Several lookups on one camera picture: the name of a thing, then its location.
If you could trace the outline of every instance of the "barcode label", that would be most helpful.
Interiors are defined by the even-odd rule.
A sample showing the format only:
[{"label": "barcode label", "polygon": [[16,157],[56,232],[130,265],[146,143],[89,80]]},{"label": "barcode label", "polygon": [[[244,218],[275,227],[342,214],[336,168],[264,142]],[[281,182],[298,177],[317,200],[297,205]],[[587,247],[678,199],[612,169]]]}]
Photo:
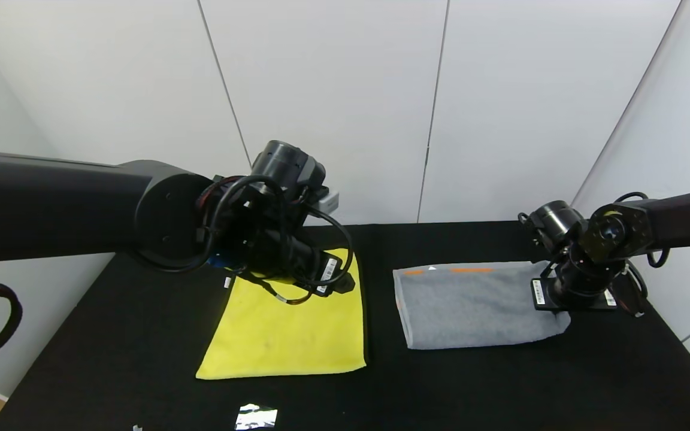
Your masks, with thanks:
[{"label": "barcode label", "polygon": [[534,297],[537,298],[539,305],[544,305],[544,293],[542,293],[542,281],[531,280],[531,285],[534,286]]},{"label": "barcode label", "polygon": [[329,262],[326,263],[326,268],[323,270],[323,275],[321,275],[321,281],[332,278],[335,266],[337,266],[337,259],[329,259]]},{"label": "barcode label", "polygon": [[606,305],[616,306],[616,300],[614,299],[614,295],[611,295],[611,292],[609,292],[608,289],[606,289],[606,291],[603,292],[603,296],[606,297]]}]

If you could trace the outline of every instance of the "yellow cloth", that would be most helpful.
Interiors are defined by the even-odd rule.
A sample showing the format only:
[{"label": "yellow cloth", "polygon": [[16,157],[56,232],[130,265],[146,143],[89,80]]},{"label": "yellow cloth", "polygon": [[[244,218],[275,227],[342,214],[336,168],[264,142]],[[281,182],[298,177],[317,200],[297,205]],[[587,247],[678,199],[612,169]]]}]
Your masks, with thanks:
[{"label": "yellow cloth", "polygon": [[[347,250],[329,251],[343,261]],[[353,257],[353,291],[316,295],[287,305],[257,284],[237,278],[204,360],[199,379],[336,374],[366,366],[364,311],[358,265]],[[306,294],[290,284],[271,282],[288,299]]]}]

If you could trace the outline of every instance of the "gray towel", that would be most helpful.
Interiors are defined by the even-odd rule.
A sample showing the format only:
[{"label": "gray towel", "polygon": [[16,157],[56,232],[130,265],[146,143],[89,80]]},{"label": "gray towel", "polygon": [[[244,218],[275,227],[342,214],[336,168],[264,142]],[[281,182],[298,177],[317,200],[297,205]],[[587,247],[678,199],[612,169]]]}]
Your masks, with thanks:
[{"label": "gray towel", "polygon": [[531,299],[531,279],[545,265],[492,262],[395,270],[395,303],[408,348],[519,344],[563,333],[569,314],[537,311]]}]

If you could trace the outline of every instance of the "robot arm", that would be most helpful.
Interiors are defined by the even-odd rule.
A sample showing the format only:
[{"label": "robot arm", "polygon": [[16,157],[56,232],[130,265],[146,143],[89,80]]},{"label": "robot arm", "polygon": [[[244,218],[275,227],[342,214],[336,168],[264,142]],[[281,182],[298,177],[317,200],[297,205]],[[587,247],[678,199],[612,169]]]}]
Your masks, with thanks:
[{"label": "robot arm", "polygon": [[328,216],[337,194],[325,175],[280,141],[248,177],[214,180],[152,160],[105,166],[0,154],[0,261],[128,251],[165,272],[209,262],[266,289],[273,279],[312,295],[348,292],[352,247],[341,268],[301,230],[309,214],[342,229]]},{"label": "robot arm", "polygon": [[[627,201],[633,196],[642,199]],[[619,296],[612,281],[625,274],[631,286],[638,286],[633,295],[638,312],[633,314],[640,314],[646,284],[629,257],[647,254],[649,264],[658,268],[671,248],[690,247],[690,193],[668,199],[628,193],[598,208],[589,220],[566,202],[554,201],[531,215],[520,213],[518,219],[553,256],[542,276],[532,281],[539,310],[613,310],[616,302],[627,308],[607,292]],[[656,260],[652,252],[659,250],[662,256]],[[555,278],[549,278],[553,270]]]}]

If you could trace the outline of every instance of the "black tabletop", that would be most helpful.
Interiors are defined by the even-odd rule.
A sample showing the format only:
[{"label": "black tabletop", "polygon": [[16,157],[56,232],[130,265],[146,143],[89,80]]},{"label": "black tabletop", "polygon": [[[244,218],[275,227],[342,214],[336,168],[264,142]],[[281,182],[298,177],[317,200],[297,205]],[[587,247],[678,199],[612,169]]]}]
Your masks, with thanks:
[{"label": "black tabletop", "polygon": [[[162,274],[118,254],[14,391],[0,431],[228,430],[247,403],[279,409],[279,431],[690,429],[690,355],[655,311],[572,313],[563,335],[530,344],[406,348],[391,270],[542,259],[518,223],[349,230],[367,309],[366,368],[197,380],[225,306],[225,274]],[[324,245],[338,241],[331,229],[311,231]]]}]

